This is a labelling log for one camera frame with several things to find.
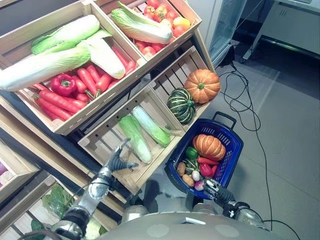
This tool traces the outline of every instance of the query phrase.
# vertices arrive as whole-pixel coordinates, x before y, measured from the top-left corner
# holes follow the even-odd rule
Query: green pepper
[[[196,159],[198,157],[198,151],[192,146],[188,146],[185,150],[185,155],[190,159]]]

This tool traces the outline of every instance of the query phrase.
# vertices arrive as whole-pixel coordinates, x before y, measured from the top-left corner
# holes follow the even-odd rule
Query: wooden crate
[[[107,14],[110,15],[113,9],[119,8],[117,4],[118,0],[95,0],[95,3],[100,6],[100,8]],[[127,5],[129,8],[135,8],[136,11],[140,11],[143,13],[145,7],[147,6],[146,0],[121,0],[121,3]],[[182,16],[188,19],[191,22],[191,27],[184,34],[179,36],[169,44],[168,46],[161,49],[155,55],[145,55],[144,58],[148,61],[148,64],[154,66],[159,63],[163,58],[172,53],[175,49],[177,49],[181,44],[183,44],[186,40],[188,40],[195,32],[199,24],[202,22],[201,18],[191,9],[191,7],[184,0],[159,0],[159,3],[165,3],[170,6],[172,11],[175,11],[179,16]],[[139,51],[139,49],[134,45],[132,41],[116,26],[117,28],[127,39],[131,42],[131,45]]]
[[[169,94],[177,88],[184,86],[190,73],[197,69],[208,69],[195,46],[190,47],[183,55],[160,73],[149,85],[154,89],[156,95],[167,104]],[[192,124],[207,109],[211,101],[197,104],[193,120],[189,124],[181,125],[187,131]]]
[[[2,175],[0,187],[0,203],[21,187],[39,169],[23,156],[8,147],[0,138],[0,162],[7,172]]]
[[[139,167],[115,171],[118,179],[131,193],[136,194],[156,168],[162,163],[171,150],[177,145],[185,133],[182,126],[165,104],[157,97],[148,85],[126,102],[120,109],[106,118],[101,124],[83,137],[78,144],[102,165],[109,159],[112,150],[126,137],[118,121],[131,113],[136,106],[141,106],[150,117],[161,127],[171,129],[171,142],[167,147],[157,144],[142,128],[141,132],[152,153],[152,163],[145,164],[138,159],[128,143],[122,150],[120,157],[128,162],[135,162]]]
[[[10,211],[0,217],[0,239],[14,240],[18,238],[16,237],[15,231],[12,231],[12,225],[23,234],[31,232],[31,220],[33,218],[36,218],[41,223],[55,224],[59,219],[49,213],[48,210],[42,206],[41,201],[41,198],[49,194],[55,184],[60,184],[70,195],[73,195],[61,182],[52,175],[49,175],[21,201],[17,202]],[[99,210],[95,211],[93,217],[108,231],[118,226],[114,219]]]
[[[54,133],[67,135],[81,125],[94,113],[114,99],[119,92],[137,81],[148,69],[144,65],[146,60],[132,44],[119,33],[113,24],[107,20],[104,12],[92,1],[77,1],[26,25],[23,25],[3,36],[0,36],[0,68],[6,68],[31,55],[31,43],[34,39],[54,31],[77,18],[93,14],[100,21],[101,28],[112,34],[111,44],[117,46],[127,60],[137,62],[138,67],[128,76],[124,77],[113,88],[104,92],[85,108],[74,114],[70,119],[51,121],[46,114],[35,104],[32,93],[26,89],[17,92],[19,98],[41,119],[41,121]]]

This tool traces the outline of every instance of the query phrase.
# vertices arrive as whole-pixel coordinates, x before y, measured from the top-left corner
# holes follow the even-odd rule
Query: pumpkin stem
[[[195,102],[191,100],[188,100],[186,103],[188,104],[189,107],[192,107],[193,105],[195,105]]]
[[[204,87],[205,87],[205,84],[203,82],[200,82],[198,84],[198,89],[204,89]]]

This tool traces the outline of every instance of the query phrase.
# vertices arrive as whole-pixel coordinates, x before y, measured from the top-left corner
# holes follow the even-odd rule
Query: yellow tomato
[[[184,30],[188,30],[190,25],[190,21],[182,16],[178,16],[173,20],[173,28],[181,26]]]

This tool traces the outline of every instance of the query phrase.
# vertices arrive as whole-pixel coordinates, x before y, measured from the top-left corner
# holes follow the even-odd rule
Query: green striped squash
[[[182,124],[190,123],[196,112],[191,94],[183,87],[172,91],[166,105]]]

